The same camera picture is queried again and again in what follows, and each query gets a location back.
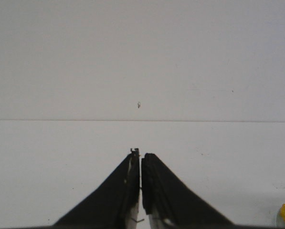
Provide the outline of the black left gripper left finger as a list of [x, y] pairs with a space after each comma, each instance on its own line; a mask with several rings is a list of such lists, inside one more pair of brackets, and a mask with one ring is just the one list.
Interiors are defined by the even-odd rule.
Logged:
[[55, 225], [137, 225], [140, 193], [139, 149]]

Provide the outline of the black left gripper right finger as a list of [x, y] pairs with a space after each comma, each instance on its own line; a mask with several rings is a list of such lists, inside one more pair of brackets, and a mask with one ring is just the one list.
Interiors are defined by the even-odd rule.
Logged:
[[153, 153], [141, 160], [142, 201], [150, 225], [233, 225], [191, 191]]

